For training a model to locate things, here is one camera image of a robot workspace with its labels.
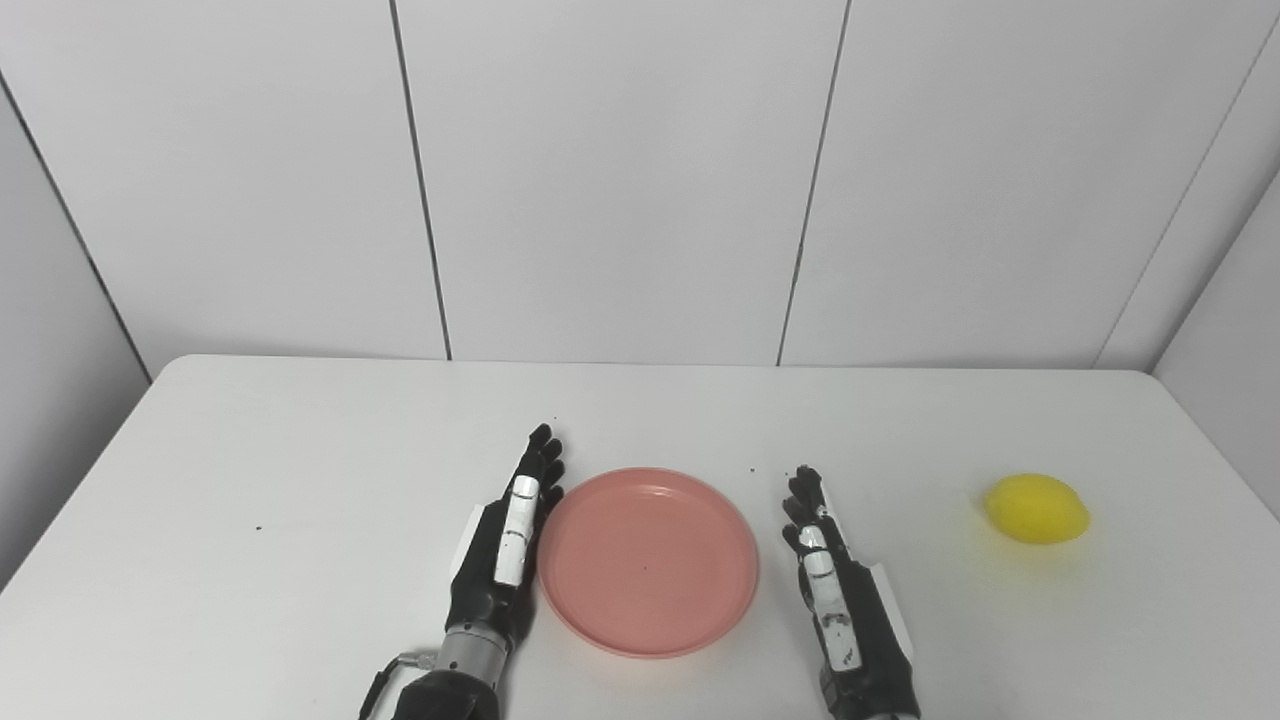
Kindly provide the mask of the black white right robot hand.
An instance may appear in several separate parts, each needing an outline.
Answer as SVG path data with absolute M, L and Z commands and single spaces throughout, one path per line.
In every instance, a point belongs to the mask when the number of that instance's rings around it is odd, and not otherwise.
M 819 642 L 819 685 L 835 719 L 919 719 L 908 635 L 883 569 L 849 551 L 820 474 L 788 478 L 782 537 Z

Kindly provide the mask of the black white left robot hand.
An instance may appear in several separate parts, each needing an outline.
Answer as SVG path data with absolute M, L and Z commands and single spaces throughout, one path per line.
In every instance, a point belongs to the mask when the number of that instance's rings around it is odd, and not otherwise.
M 538 544 L 548 516 L 564 497 L 564 488 L 561 487 L 564 474 L 562 454 L 563 445 L 548 424 L 540 424 L 529 436 L 526 450 L 503 495 L 486 505 L 479 516 L 462 564 L 451 583 L 451 610 L 445 628 L 466 624 L 488 626 L 504 638 L 509 651 L 518 648 L 527 638 L 535 618 L 532 583 L 536 577 Z M 538 495 L 522 578 L 517 585 L 507 585 L 495 580 L 495 565 L 513 484 L 518 477 L 536 480 Z

